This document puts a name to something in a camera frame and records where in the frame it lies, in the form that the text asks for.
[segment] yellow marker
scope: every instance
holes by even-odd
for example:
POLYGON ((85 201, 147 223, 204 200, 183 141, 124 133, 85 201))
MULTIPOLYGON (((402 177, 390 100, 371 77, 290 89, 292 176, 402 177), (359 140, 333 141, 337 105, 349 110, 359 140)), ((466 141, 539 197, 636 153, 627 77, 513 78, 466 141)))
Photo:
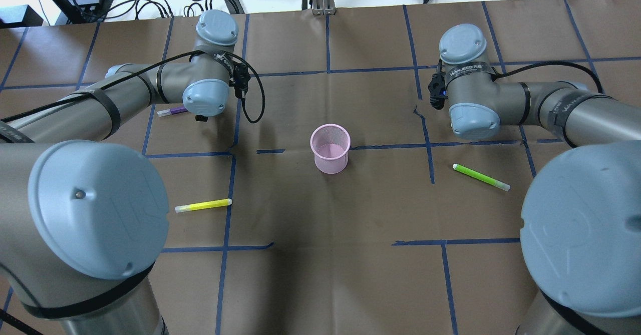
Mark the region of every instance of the yellow marker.
POLYGON ((483 181, 486 184, 490 184, 490 185, 492 185, 494 187, 499 187, 499 189, 502 189, 504 191, 510 191, 510 185, 504 184, 503 182, 501 182, 499 180, 494 180, 494 178, 492 178, 492 177, 489 177, 487 175, 483 175, 482 173, 476 172, 473 169, 466 168, 463 165, 453 164, 452 168, 455 169, 456 171, 460 172, 460 173, 465 173, 465 175, 467 175, 469 177, 474 177, 479 181, 483 181))
POLYGON ((223 207, 231 205, 231 198, 224 198, 222 200, 192 203, 191 205, 176 206, 176 212, 195 211, 203 209, 211 209, 213 207, 223 207))

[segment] pink basket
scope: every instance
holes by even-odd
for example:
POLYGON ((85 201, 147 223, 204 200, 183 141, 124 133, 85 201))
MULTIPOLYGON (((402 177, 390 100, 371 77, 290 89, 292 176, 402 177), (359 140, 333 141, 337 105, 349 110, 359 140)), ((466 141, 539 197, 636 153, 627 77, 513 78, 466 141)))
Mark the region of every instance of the pink basket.
POLYGON ((309 139, 314 163, 324 173, 339 173, 348 165, 350 134, 345 128, 328 123, 318 127, 309 139))

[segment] green marker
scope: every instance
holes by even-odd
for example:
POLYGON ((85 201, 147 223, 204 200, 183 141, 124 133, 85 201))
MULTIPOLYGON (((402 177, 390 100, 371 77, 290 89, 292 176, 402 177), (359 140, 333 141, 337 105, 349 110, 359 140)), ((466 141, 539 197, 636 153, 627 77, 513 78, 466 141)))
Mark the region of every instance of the green marker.
POLYGON ((460 173, 465 173, 465 175, 468 175, 469 177, 474 177, 477 180, 483 181, 486 184, 490 184, 494 187, 499 187, 499 189, 502 189, 504 191, 510 191, 510 185, 504 184, 503 182, 499 180, 494 180, 494 178, 483 175, 482 173, 478 173, 474 171, 473 169, 466 168, 463 165, 460 164, 453 164, 452 168, 455 169, 456 171, 460 173))

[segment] pink cup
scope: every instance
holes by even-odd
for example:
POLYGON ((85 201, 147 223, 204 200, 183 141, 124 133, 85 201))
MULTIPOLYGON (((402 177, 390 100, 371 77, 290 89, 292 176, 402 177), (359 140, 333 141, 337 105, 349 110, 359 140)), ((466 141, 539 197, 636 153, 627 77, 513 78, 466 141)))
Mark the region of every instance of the pink cup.
POLYGON ((328 123, 318 127, 309 139, 314 163, 324 173, 339 173, 348 165, 350 134, 345 128, 328 123))

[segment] purple marker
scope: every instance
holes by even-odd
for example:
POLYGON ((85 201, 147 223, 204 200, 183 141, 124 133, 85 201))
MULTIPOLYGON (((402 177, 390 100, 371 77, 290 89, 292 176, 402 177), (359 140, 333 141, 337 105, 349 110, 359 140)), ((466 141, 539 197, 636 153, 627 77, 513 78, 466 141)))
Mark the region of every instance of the purple marker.
POLYGON ((181 114, 183 112, 187 112, 185 106, 174 107, 173 109, 158 111, 158 117, 181 114))

